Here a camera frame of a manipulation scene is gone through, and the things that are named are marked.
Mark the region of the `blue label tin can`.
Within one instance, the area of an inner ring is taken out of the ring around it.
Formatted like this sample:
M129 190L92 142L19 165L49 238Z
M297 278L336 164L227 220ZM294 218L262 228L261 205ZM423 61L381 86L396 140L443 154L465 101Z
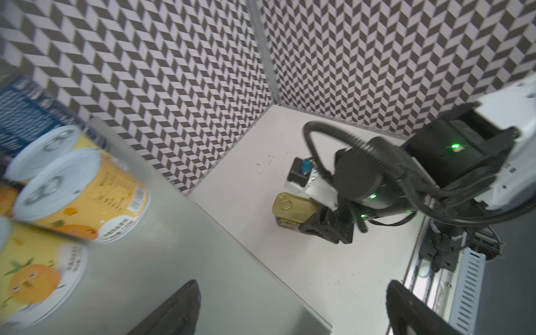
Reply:
M105 149L107 141L33 80L19 73L1 77L1 153L16 156L31 142L61 126L77 126Z

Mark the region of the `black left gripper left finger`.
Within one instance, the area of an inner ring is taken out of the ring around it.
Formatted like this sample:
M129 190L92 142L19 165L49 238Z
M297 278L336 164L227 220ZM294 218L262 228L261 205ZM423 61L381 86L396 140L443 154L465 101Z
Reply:
M163 304L137 324L134 334L195 334L201 307L201 293L196 280L189 280Z

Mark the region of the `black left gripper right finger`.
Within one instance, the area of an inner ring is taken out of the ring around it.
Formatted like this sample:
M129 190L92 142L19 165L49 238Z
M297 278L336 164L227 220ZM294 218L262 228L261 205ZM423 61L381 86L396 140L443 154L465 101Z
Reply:
M386 307L389 323L395 335L459 334L398 281L391 281L387 287Z

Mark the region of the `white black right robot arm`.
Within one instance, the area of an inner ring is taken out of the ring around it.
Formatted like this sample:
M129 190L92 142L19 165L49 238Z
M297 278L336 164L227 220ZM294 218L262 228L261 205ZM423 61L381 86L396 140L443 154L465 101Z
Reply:
M285 186L319 210L300 232L349 244L354 229L423 213L469 232L535 210L535 77L456 106L403 145L321 121L302 129L310 156Z

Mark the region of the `gold rectangular sardine tin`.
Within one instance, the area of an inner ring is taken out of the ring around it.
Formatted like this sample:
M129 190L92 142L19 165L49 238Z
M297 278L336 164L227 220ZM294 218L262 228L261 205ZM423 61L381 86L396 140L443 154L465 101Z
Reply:
M280 193L272 206L272 214L279 227L300 231L300 226L320 209L320 205L310 199L290 193Z

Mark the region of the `white lid can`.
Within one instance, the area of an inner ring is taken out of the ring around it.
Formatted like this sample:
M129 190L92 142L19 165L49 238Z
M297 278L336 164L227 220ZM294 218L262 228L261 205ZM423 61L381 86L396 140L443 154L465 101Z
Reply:
M50 163L78 149L97 149L106 158L112 156L89 139L76 126L62 126L49 131L25 147L8 165L4 178L27 184Z
M1 217L1 328L46 319L76 289L87 264L83 244Z
M0 185L0 215L11 218L13 216L13 208L17 200L19 191L4 182Z
M17 221L98 244L130 233L150 204L148 188L96 149L53 161L23 188Z

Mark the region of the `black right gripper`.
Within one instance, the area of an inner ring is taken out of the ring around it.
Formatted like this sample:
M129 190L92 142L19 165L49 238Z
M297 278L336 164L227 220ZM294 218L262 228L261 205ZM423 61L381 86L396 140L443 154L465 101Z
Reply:
M299 232L333 244L352 244L355 227L363 234L368 233L369 229L364 222L366 218L358 204L343 200L340 208L335 211L322 206L300 225Z

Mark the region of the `white lid can front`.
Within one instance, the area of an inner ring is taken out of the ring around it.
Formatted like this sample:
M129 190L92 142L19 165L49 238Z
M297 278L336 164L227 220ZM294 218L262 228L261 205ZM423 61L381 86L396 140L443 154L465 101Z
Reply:
M98 244L130 233L150 204L148 188L96 149L53 161L23 188L17 221Z

